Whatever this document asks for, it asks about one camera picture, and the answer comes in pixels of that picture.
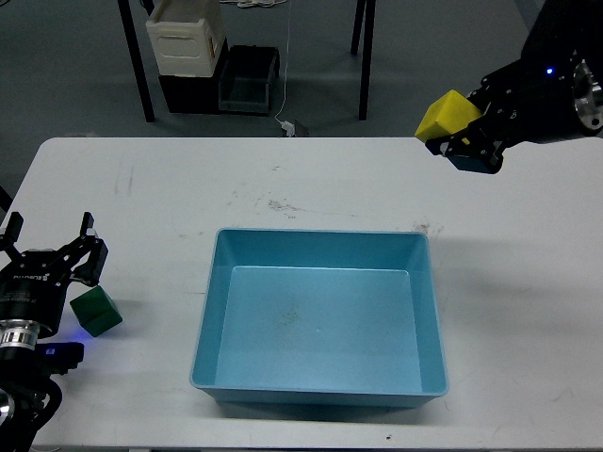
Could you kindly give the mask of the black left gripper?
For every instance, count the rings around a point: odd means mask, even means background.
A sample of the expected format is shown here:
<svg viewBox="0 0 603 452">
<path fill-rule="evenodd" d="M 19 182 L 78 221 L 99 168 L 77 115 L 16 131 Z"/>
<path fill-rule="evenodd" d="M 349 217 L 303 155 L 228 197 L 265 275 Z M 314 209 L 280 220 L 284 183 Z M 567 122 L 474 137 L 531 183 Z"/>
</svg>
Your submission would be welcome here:
<svg viewBox="0 0 603 452">
<path fill-rule="evenodd" d="M 68 284 L 96 286 L 108 248 L 93 229 L 91 212 L 83 214 L 78 237 L 59 250 L 18 251 L 23 224 L 12 212 L 1 230 L 1 321 L 33 322 L 47 338 L 58 331 Z"/>
</svg>

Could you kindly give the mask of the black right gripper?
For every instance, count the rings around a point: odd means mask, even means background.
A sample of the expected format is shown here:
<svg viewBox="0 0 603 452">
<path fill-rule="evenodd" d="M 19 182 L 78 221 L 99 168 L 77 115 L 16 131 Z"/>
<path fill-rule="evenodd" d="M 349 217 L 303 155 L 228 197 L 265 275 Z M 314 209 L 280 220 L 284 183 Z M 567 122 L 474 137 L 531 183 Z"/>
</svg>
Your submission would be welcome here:
<svg viewBox="0 0 603 452">
<path fill-rule="evenodd" d="M 504 143 L 548 143 L 582 136 L 574 102 L 575 62 L 519 59 L 481 80 L 466 99 L 483 116 L 451 136 L 425 144 L 433 155 L 497 153 Z"/>
</svg>

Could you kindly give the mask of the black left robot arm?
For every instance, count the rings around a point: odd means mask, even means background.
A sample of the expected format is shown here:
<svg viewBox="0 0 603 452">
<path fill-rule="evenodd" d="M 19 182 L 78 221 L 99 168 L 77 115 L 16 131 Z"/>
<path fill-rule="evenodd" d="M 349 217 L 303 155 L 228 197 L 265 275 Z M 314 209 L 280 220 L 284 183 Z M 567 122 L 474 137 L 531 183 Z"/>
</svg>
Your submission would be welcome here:
<svg viewBox="0 0 603 452">
<path fill-rule="evenodd" d="M 98 285 L 108 248 L 85 213 L 79 235 L 57 250 L 16 249 L 24 219 L 18 212 L 1 232 L 8 263 L 1 270 L 1 448 L 26 451 L 57 412 L 54 381 L 83 360 L 79 343 L 48 343 L 57 334 L 68 288 Z"/>
</svg>

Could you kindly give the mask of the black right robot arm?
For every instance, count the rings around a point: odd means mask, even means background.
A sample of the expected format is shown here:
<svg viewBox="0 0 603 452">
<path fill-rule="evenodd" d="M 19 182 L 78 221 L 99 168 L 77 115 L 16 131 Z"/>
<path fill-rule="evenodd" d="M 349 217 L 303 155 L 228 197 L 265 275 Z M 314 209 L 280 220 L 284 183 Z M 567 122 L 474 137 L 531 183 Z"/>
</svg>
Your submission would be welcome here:
<svg viewBox="0 0 603 452">
<path fill-rule="evenodd" d="M 416 138 L 457 169 L 497 173 L 504 152 L 602 134 L 602 4 L 546 1 L 518 60 L 434 102 Z"/>
</svg>

